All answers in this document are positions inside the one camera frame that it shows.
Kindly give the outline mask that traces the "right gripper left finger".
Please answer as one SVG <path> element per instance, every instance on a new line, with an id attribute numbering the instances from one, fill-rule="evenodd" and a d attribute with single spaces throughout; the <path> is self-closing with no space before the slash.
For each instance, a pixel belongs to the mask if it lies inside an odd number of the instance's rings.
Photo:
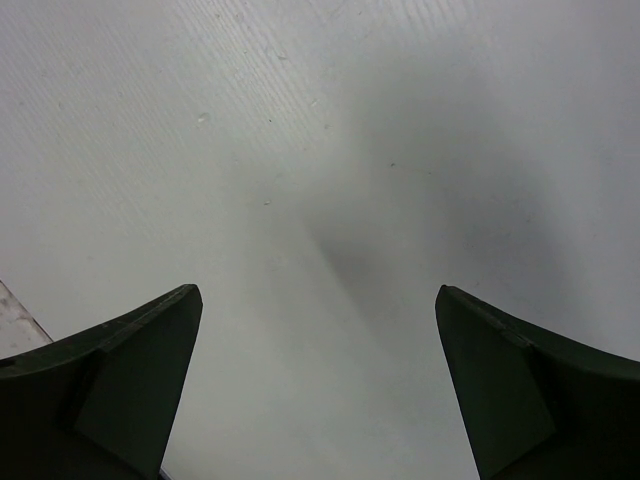
<path id="1" fill-rule="evenodd" d="M 162 478 L 202 310 L 185 284 L 2 360 L 2 478 Z"/>

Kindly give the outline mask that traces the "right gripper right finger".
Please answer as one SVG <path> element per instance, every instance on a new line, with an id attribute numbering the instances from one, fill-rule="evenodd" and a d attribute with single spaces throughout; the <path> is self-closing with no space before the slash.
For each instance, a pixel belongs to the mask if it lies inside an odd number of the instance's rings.
<path id="1" fill-rule="evenodd" d="M 638 478 L 638 362 L 454 286 L 435 315 L 480 478 Z"/>

